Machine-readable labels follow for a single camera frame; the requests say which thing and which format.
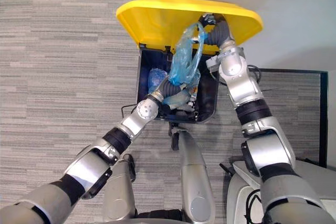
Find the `yellow lid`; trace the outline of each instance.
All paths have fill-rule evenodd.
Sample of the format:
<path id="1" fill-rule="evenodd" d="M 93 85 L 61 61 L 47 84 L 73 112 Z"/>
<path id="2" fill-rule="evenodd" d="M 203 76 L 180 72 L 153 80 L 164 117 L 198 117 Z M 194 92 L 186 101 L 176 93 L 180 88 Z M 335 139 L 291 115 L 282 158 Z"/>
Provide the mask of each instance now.
<path id="1" fill-rule="evenodd" d="M 238 45 L 263 28 L 257 13 L 234 4 L 208 0 L 134 0 L 120 6 L 116 16 L 137 45 L 146 44 L 155 49 L 170 46 L 174 52 L 185 28 L 204 13 L 223 14 Z M 214 53 L 218 48 L 205 45 L 203 51 Z"/>

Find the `black cable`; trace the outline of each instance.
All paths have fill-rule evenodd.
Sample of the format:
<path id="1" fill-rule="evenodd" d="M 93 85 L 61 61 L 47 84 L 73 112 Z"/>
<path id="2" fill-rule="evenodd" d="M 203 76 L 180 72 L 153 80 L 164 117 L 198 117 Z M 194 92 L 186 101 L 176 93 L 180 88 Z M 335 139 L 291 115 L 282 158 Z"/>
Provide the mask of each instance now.
<path id="1" fill-rule="evenodd" d="M 135 105 L 137 105 L 137 104 L 130 104 L 130 105 L 126 105 L 126 106 L 123 106 L 123 107 L 121 107 L 121 116 L 122 116 L 122 118 L 124 118 L 124 108 L 127 108 L 127 107 L 130 107 L 130 106 L 135 106 Z"/>
<path id="2" fill-rule="evenodd" d="M 256 69 L 257 71 L 258 71 L 258 73 L 259 73 L 259 75 L 257 75 L 257 72 L 253 72 L 254 74 L 255 74 L 255 76 L 256 76 L 256 78 L 257 78 L 257 83 L 259 83 L 260 82 L 260 80 L 261 80 L 261 70 L 260 70 L 260 68 L 258 68 L 257 66 L 255 66 L 255 65 L 247 65 L 247 67 L 248 68 L 254 68 L 254 69 Z"/>
<path id="3" fill-rule="evenodd" d="M 252 221 L 251 219 L 251 210 L 252 210 L 252 205 L 253 202 L 257 199 L 260 203 L 261 203 L 261 199 L 258 195 L 256 195 L 257 192 L 259 192 L 260 189 L 256 189 L 254 191 L 252 191 L 246 199 L 246 204 L 245 204 L 245 209 L 246 209 L 246 214 L 244 215 L 244 217 L 246 218 L 246 223 L 247 224 L 263 224 L 262 222 L 260 223 L 255 223 Z"/>
<path id="4" fill-rule="evenodd" d="M 211 71 L 209 71 L 209 72 L 210 72 L 210 75 L 212 76 L 212 78 L 213 78 L 215 81 L 219 82 L 220 84 L 222 84 L 222 85 L 224 85 L 224 86 L 227 86 L 225 82 L 222 82 L 222 81 L 218 80 L 218 79 L 212 74 Z"/>
<path id="5" fill-rule="evenodd" d="M 137 108 L 137 106 L 138 106 L 138 105 L 136 105 L 136 106 L 132 109 L 131 114 L 134 112 L 134 110 Z"/>

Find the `striped carpet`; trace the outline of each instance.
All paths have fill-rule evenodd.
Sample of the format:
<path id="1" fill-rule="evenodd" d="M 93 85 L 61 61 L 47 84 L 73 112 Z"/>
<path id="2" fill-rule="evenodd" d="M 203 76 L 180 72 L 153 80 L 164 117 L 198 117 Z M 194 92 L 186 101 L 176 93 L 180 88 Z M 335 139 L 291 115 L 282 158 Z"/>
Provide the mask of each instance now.
<path id="1" fill-rule="evenodd" d="M 139 52 L 115 18 L 128 1 L 0 0 L 1 207 L 57 180 L 135 101 Z M 297 156 L 318 160 L 319 74 L 265 72 L 261 88 L 271 89 L 265 97 Z M 225 223 L 228 179 L 218 164 L 240 156 L 244 140 L 226 88 L 209 122 L 184 126 L 207 164 L 216 223 Z M 168 123 L 151 122 L 129 148 L 139 212 L 181 208 L 179 153 L 167 132 Z M 101 221 L 103 192 L 80 201 L 66 223 Z"/>

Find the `plastic bag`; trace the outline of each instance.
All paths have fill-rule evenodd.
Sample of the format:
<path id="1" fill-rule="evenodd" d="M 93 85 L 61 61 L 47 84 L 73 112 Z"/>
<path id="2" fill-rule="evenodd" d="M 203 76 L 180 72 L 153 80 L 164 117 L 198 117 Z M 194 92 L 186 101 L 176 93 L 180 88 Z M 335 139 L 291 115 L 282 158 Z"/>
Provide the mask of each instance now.
<path id="1" fill-rule="evenodd" d="M 164 104 L 169 105 L 171 110 L 176 109 L 184 104 L 186 104 L 190 99 L 190 94 L 188 89 L 184 89 L 181 92 L 172 95 L 171 97 L 167 97 L 163 100 Z"/>
<path id="2" fill-rule="evenodd" d="M 196 27 L 198 27 L 197 38 L 199 45 L 193 58 L 194 41 L 192 37 Z M 183 106 L 190 100 L 190 97 L 197 96 L 197 87 L 201 77 L 201 73 L 197 67 L 202 56 L 206 36 L 207 34 L 201 23 L 194 23 L 184 30 L 180 41 L 176 45 L 176 53 L 173 57 L 169 81 L 174 85 L 186 83 L 187 86 L 180 93 L 164 99 L 163 103 L 168 104 L 171 109 Z"/>
<path id="3" fill-rule="evenodd" d="M 198 50 L 194 58 L 192 58 L 193 43 L 192 40 L 194 30 L 198 27 Z M 184 30 L 180 41 L 176 45 L 176 53 L 173 57 L 171 71 L 169 73 L 169 81 L 174 85 L 183 83 L 194 85 L 199 82 L 201 76 L 198 70 L 199 60 L 202 56 L 204 39 L 207 33 L 200 22 L 194 23 Z"/>
<path id="4" fill-rule="evenodd" d="M 167 75 L 168 73 L 162 69 L 152 68 L 148 75 L 148 94 L 152 93 Z"/>

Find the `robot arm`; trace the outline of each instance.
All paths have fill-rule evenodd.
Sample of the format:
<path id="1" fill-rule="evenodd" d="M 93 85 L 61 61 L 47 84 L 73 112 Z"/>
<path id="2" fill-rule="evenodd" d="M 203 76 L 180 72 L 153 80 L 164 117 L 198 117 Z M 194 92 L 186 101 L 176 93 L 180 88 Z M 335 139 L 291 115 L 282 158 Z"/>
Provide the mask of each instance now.
<path id="1" fill-rule="evenodd" d="M 137 109 L 102 139 L 84 148 L 65 170 L 63 177 L 43 185 L 13 206 L 0 210 L 1 224 L 62 224 L 80 198 L 94 197 L 112 174 L 110 169 L 152 121 L 165 97 L 181 88 L 165 79 Z"/>
<path id="2" fill-rule="evenodd" d="M 277 119 L 272 116 L 256 80 L 249 76 L 243 49 L 237 47 L 229 26 L 220 20 L 205 42 L 220 53 L 207 60 L 209 71 L 219 71 L 248 140 L 242 144 L 249 171 L 261 177 L 263 223 L 334 223 L 310 185 L 299 177 L 295 155 Z"/>

